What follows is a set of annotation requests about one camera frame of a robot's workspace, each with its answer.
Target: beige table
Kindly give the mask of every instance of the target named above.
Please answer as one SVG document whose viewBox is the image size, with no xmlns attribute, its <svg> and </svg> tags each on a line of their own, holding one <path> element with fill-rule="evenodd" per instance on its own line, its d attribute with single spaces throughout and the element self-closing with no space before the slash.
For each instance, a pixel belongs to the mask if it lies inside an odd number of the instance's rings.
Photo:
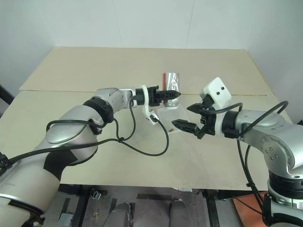
<svg viewBox="0 0 303 227">
<path fill-rule="evenodd" d="M 49 121 L 92 95 L 22 91 L 0 119 L 0 150 L 8 157 L 31 151 L 43 139 Z M 198 96 L 184 95 L 180 103 L 187 107 L 199 100 Z M 278 102 L 274 96 L 233 97 L 234 103 L 240 101 L 245 108 L 256 110 L 267 110 Z M 145 120 L 140 106 L 134 114 L 137 131 L 129 143 L 146 152 L 162 151 L 166 141 L 160 126 Z M 187 115 L 192 122 L 199 120 L 197 114 L 187 111 Z M 121 135 L 128 135 L 132 129 L 129 110 L 122 110 L 115 117 L 120 122 Z M 109 124 L 98 139 L 114 137 L 115 129 L 115 124 Z M 209 135 L 198 140 L 185 132 L 170 134 L 169 139 L 169 150 L 160 157 L 147 157 L 115 142 L 100 145 L 90 161 L 67 167 L 62 183 L 247 190 L 236 140 Z M 266 190 L 268 173 L 259 151 L 252 149 L 249 166 L 258 188 Z"/>
<path fill-rule="evenodd" d="M 199 102 L 194 94 L 217 76 L 234 95 L 232 101 L 243 102 L 244 108 L 268 110 L 278 103 L 245 50 L 57 47 L 0 119 L 0 150 L 9 157 L 31 151 L 44 137 L 49 121 L 82 104 L 98 88 L 161 87 L 162 73 L 167 71 L 180 72 L 184 108 Z M 160 126 L 151 126 L 141 107 L 134 112 L 137 131 L 129 143 L 146 152 L 162 151 L 166 141 Z M 187 115 L 190 121 L 199 121 L 200 116 L 189 111 Z M 128 135 L 129 111 L 115 117 L 121 136 Z M 115 130 L 109 124 L 98 139 L 114 137 Z M 248 189 L 235 140 L 209 135 L 198 140 L 184 132 L 170 134 L 169 139 L 169 150 L 160 157 L 143 156 L 114 142 L 103 144 L 88 162 L 67 167 L 62 183 Z M 268 173 L 259 151 L 252 149 L 249 166 L 258 188 L 266 190 Z"/>
</svg>

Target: silver can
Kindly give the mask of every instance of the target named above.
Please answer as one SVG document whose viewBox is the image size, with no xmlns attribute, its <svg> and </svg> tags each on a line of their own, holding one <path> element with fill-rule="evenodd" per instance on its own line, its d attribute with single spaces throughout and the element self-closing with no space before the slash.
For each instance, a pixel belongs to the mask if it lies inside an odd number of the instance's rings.
<svg viewBox="0 0 303 227">
<path fill-rule="evenodd" d="M 179 88 L 180 75 L 178 72 L 165 72 L 163 73 L 163 91 L 175 90 L 180 91 Z M 179 97 L 173 100 L 163 101 L 165 107 L 176 107 L 179 104 Z"/>
</svg>

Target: white wall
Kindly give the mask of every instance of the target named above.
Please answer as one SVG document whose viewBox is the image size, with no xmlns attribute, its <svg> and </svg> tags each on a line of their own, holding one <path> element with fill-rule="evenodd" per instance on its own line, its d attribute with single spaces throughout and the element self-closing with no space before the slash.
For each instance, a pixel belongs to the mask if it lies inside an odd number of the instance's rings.
<svg viewBox="0 0 303 227">
<path fill-rule="evenodd" d="M 303 118 L 299 93 L 303 83 L 302 0 L 2 1 L 6 5 L 1 3 L 1 20 L 3 13 L 10 18 L 4 22 L 6 30 L 20 34 L 9 49 L 18 69 L 6 70 L 7 83 L 3 84 L 13 94 L 29 76 L 29 68 L 34 69 L 33 62 L 48 52 L 53 37 L 57 46 L 243 48 L 250 52 L 274 93 L 290 101 L 292 120 Z M 8 5 L 13 5 L 12 13 Z M 28 35 L 26 42 L 23 33 Z M 11 37 L 1 43 L 6 46 Z M 21 50 L 14 46 L 19 39 Z M 26 58 L 31 48 L 23 46 L 27 42 L 38 42 L 41 47 L 31 61 Z M 24 62 L 31 62 L 31 67 Z"/>
</svg>

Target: wooden board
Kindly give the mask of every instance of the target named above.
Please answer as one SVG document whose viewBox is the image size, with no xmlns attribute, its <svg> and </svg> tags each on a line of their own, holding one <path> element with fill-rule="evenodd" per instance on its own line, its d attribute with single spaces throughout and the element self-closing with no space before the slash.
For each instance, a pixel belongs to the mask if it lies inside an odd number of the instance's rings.
<svg viewBox="0 0 303 227">
<path fill-rule="evenodd" d="M 20 88 L 94 92 L 100 87 L 159 85 L 180 73 L 183 94 L 199 94 L 220 77 L 232 95 L 270 95 L 246 50 L 56 47 Z"/>
<path fill-rule="evenodd" d="M 87 92 L 22 91 L 0 118 L 0 150 L 8 157 L 29 152 L 45 136 L 46 124 L 93 96 Z M 184 108 L 200 101 L 199 96 L 183 95 Z M 268 110 L 278 103 L 274 96 L 234 96 L 233 102 L 243 102 L 244 108 Z M 197 114 L 186 111 L 191 122 Z M 163 130 L 152 126 L 143 116 L 142 107 L 134 109 L 136 132 L 129 143 L 146 152 L 161 152 L 166 144 Z M 115 114 L 120 134 L 126 137 L 133 123 L 129 110 Z M 115 124 L 109 124 L 98 140 L 114 137 Z M 169 135 L 170 146 L 160 157 L 148 157 L 110 142 L 99 146 L 96 155 L 86 163 L 67 167 L 62 183 L 184 187 L 204 189 L 247 190 L 236 140 L 206 135 L 198 140 L 189 133 Z M 268 171 L 261 152 L 252 149 L 249 167 L 260 190 L 267 189 Z"/>
</svg>

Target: robotic arm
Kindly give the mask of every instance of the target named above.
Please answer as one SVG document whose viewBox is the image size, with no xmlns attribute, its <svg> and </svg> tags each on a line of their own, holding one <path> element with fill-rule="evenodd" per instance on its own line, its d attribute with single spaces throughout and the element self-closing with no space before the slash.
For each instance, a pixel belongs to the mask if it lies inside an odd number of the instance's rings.
<svg viewBox="0 0 303 227">
<path fill-rule="evenodd" d="M 235 138 L 260 150 L 269 170 L 268 194 L 263 203 L 267 226 L 284 222 L 303 226 L 303 127 L 280 116 L 282 102 L 268 112 L 242 110 L 231 105 L 231 94 L 220 78 L 210 82 L 200 94 L 202 102 L 187 109 L 200 114 L 200 123 L 184 120 L 172 123 L 201 139 L 205 134 Z M 282 106 L 278 113 L 274 110 Z"/>
<path fill-rule="evenodd" d="M 158 88 L 159 86 L 142 86 L 139 89 L 100 89 L 83 105 L 78 105 L 63 115 L 61 123 L 55 123 L 51 127 L 49 125 L 45 138 L 34 149 L 50 149 L 49 152 L 21 160 L 15 157 L 10 161 L 4 155 L 0 156 L 1 226 L 41 225 L 43 218 L 40 216 L 46 212 L 58 191 L 64 168 L 88 161 L 98 149 L 97 144 L 82 148 L 79 145 L 97 143 L 97 135 L 106 124 L 114 120 L 114 114 L 130 105 L 144 105 L 143 113 L 155 124 L 157 116 L 149 110 L 149 106 L 160 105 L 162 100 L 174 99 L 180 95 L 176 91 L 158 91 Z M 68 122 L 70 120 L 87 124 Z M 58 147 L 62 149 L 52 151 L 52 148 Z"/>
</svg>

